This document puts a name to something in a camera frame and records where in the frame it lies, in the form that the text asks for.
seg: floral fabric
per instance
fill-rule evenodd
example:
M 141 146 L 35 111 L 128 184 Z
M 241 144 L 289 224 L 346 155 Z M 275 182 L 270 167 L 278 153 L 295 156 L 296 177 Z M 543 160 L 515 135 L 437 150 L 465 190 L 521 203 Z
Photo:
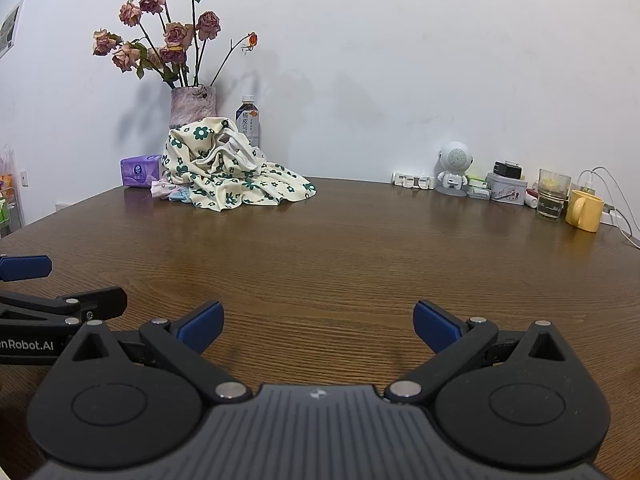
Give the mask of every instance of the floral fabric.
M 298 202 L 316 194 L 306 178 L 268 162 L 225 118 L 205 118 L 171 130 L 162 164 L 170 183 L 189 184 L 194 206 L 214 211 Z

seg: table surface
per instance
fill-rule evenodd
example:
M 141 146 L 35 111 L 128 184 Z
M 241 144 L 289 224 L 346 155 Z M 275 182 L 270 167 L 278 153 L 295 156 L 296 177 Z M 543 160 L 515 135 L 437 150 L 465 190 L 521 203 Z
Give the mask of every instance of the table surface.
M 260 383 L 389 382 L 431 356 L 412 329 L 428 298 L 508 330 L 552 320 L 610 403 L 597 465 L 640 478 L 640 253 L 526 207 L 390 184 L 312 179 L 315 197 L 216 213 L 117 188 L 0 240 L 48 254 L 46 279 L 2 288 L 55 297 L 122 286 L 109 325 L 175 319 L 206 300 L 226 313 L 205 356 Z M 24 427 L 47 367 L 0 366 L 0 466 L 24 478 L 41 460 Z

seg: small robot figurine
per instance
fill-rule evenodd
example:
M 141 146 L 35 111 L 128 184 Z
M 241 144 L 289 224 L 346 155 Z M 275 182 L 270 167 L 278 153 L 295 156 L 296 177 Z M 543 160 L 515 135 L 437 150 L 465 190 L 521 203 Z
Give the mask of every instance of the small robot figurine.
M 464 173 L 474 161 L 468 147 L 462 142 L 452 140 L 440 150 L 438 158 L 445 171 L 438 175 L 439 184 L 436 190 L 444 194 L 466 196 L 462 189 L 467 184 Z

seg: white container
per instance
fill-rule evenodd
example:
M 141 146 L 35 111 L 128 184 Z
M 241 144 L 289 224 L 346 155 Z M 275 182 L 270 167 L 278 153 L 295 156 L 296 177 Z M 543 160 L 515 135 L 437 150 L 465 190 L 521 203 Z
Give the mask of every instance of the white container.
M 491 190 L 491 200 L 524 205 L 527 194 L 527 183 L 524 180 L 488 173 L 486 183 Z

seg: tissue box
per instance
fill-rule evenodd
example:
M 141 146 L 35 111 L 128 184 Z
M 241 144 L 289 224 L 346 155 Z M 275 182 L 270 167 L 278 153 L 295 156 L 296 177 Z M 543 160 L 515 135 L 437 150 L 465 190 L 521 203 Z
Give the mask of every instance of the tissue box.
M 123 158 L 120 161 L 122 183 L 125 186 L 151 187 L 151 183 L 160 180 L 160 159 L 162 155 L 142 155 Z

